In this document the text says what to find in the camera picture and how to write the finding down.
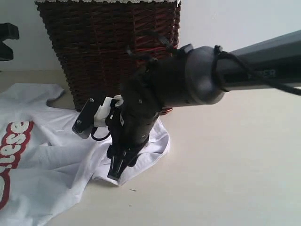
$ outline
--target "white table surface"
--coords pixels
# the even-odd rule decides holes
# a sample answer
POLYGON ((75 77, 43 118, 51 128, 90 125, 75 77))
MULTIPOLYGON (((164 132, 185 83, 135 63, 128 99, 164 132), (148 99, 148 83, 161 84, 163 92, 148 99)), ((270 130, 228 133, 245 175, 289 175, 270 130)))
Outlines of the white table surface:
MULTIPOLYGON (((14 82, 67 88, 61 71, 0 73, 0 91, 14 82)), ((52 106, 73 108, 70 93, 52 106)), ((271 89, 174 109, 166 157, 122 187, 90 182, 48 226, 299 226, 300 114, 301 98, 271 89)))

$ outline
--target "white wall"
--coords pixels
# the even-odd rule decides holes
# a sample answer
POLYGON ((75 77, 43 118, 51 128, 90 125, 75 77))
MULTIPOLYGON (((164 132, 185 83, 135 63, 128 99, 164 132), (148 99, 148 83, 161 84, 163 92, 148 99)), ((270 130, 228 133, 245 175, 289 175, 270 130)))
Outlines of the white wall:
MULTIPOLYGON (((19 27, 8 40, 15 59, 0 70, 59 69, 34 0, 0 0, 0 23, 19 27)), ((230 51, 301 29, 300 0, 183 0, 181 45, 216 44, 230 51)))

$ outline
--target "white fabric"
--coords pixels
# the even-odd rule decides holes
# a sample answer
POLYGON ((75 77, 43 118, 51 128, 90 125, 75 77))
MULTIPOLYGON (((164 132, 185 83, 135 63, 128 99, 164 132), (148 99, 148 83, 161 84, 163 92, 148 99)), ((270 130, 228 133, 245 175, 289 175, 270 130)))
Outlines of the white fabric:
MULTIPOLYGON (((16 83, 0 94, 0 226, 41 226, 81 199, 91 177, 105 179, 110 139, 83 140, 71 128, 78 113, 48 107, 63 89, 16 83)), ((100 129, 101 136, 107 129, 100 129)), ((155 164, 169 150, 158 121, 137 165, 126 169, 121 185, 155 164)))
MULTIPOLYGON (((60 2, 67 2, 69 0, 36 0, 36 2, 45 2, 45 1, 49 1, 49 2, 56 2, 56 1, 60 1, 60 2)), ((140 3, 140 2, 175 2, 177 1, 178 4, 180 3, 181 0, 83 0, 84 2, 92 2, 92 1, 96 1, 96 2, 108 2, 108 3, 115 3, 115 2, 121 2, 121 3, 140 3)))

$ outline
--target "wicker basket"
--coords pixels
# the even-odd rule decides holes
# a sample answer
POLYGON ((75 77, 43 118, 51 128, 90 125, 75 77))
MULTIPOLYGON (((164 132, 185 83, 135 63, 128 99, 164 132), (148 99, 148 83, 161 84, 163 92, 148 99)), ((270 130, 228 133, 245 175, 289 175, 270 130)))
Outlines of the wicker basket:
POLYGON ((155 30, 176 47, 180 6, 174 3, 36 3, 53 49, 66 74, 73 101, 80 111, 95 90, 108 96, 120 93, 120 83, 131 76, 141 62, 125 52, 131 41, 135 52, 154 51, 156 58, 168 56, 152 37, 137 34, 155 30))

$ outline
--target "white lace trim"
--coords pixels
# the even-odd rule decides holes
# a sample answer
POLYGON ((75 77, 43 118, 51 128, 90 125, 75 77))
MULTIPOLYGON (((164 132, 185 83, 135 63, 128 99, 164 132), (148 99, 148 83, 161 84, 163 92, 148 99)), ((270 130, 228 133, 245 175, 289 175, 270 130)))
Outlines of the white lace trim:
MULTIPOLYGON (((60 2, 67 2, 69 0, 35 0, 36 2, 45 2, 45 1, 49 1, 49 2, 56 2, 56 1, 60 1, 60 2)), ((181 0, 83 0, 84 2, 92 2, 92 1, 96 1, 96 2, 108 2, 108 3, 114 3, 114 2, 121 2, 121 3, 139 3, 139 2, 175 2, 177 1, 178 4, 180 3, 181 0)))

